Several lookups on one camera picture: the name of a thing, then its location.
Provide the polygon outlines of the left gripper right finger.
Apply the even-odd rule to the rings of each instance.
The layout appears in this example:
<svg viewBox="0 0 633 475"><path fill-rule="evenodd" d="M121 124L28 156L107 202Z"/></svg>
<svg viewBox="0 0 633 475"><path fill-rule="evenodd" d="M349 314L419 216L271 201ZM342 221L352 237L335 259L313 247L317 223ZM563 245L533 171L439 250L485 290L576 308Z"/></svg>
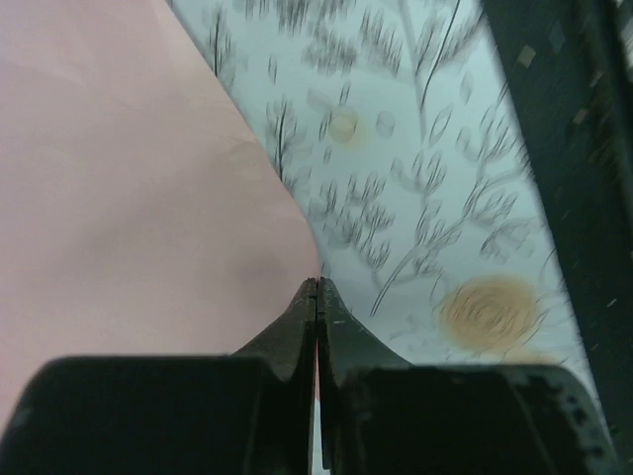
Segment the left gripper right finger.
<svg viewBox="0 0 633 475"><path fill-rule="evenodd" d="M320 386L340 386L354 371L412 367L352 315L329 278L317 284L316 328Z"/></svg>

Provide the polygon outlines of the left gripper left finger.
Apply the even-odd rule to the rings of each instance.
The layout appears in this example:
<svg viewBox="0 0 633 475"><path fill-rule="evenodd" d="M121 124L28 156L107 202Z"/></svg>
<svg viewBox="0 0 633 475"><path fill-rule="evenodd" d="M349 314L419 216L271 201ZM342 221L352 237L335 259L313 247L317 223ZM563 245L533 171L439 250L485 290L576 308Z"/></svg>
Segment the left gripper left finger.
<svg viewBox="0 0 633 475"><path fill-rule="evenodd" d="M300 364L304 337L315 342L309 333L316 318L317 281L305 280L287 309L262 332L253 337L234 356L261 357L282 381L290 380Z"/></svg>

